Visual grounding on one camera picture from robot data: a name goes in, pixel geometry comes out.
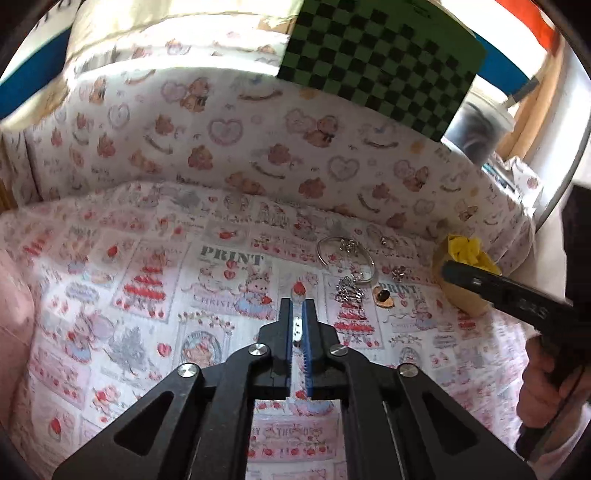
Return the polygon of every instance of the triangular cutout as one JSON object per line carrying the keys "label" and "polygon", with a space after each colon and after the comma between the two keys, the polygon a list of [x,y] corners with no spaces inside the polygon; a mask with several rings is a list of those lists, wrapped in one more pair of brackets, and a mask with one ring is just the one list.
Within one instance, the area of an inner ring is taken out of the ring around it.
{"label": "triangular cutout", "polygon": [[174,394],[170,391],[160,394],[142,413],[117,432],[115,443],[138,455],[148,455],[173,398]]}
{"label": "triangular cutout", "polygon": [[476,444],[477,438],[474,432],[445,408],[432,393],[424,393],[423,401],[444,452],[457,455]]}

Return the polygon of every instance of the human hand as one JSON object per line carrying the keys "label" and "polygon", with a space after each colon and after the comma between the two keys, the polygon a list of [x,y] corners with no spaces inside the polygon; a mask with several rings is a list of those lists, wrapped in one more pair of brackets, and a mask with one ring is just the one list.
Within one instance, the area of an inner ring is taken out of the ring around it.
{"label": "human hand", "polygon": [[[519,392],[517,415],[526,427],[542,428],[554,417],[560,402],[573,388],[580,374],[576,369],[560,386],[554,387],[548,374],[554,369],[554,359],[540,342],[540,337],[532,337],[525,344],[529,364],[523,372],[523,386]],[[552,436],[545,444],[546,451],[555,450],[566,442],[579,426],[583,405],[591,397],[591,367],[587,367],[576,391],[572,395],[570,408],[560,424],[556,425]]]}

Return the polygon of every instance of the red stripe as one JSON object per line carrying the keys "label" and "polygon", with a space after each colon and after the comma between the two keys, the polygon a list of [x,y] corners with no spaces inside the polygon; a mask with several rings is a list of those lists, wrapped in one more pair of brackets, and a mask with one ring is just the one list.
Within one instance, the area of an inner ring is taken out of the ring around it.
{"label": "red stripe", "polygon": [[549,26],[530,0],[496,0],[498,4],[517,17],[536,37],[536,40],[546,50],[552,48],[555,32]]}

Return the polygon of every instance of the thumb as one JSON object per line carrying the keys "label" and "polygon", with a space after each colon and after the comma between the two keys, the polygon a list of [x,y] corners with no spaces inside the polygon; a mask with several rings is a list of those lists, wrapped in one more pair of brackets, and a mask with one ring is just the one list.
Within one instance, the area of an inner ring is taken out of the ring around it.
{"label": "thumb", "polygon": [[584,368],[583,376],[579,381],[577,389],[573,392],[573,395],[581,396],[585,400],[591,397],[591,367],[590,366],[582,366],[577,367],[573,373],[571,373],[558,390],[561,398],[566,398],[570,391],[573,389],[575,383],[577,382],[579,375],[581,374],[581,369]]}

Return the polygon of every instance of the pink sleeve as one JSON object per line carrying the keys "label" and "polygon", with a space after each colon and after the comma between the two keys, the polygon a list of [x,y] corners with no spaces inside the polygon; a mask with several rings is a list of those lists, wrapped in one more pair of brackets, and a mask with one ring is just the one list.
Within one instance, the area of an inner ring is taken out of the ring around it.
{"label": "pink sleeve", "polygon": [[27,365],[35,316],[31,291],[0,249],[0,423],[7,425],[12,395]]}
{"label": "pink sleeve", "polygon": [[591,420],[591,407],[589,407],[588,404],[585,404],[583,407],[583,414],[581,415],[581,422],[579,423],[579,428],[575,434],[569,438],[563,446],[552,452],[543,454],[536,463],[530,464],[538,480],[548,480],[554,475],[555,471],[558,470],[558,467],[562,465],[562,462],[564,462],[570,452],[573,451],[574,446],[577,445],[577,442],[589,424],[589,420]]}

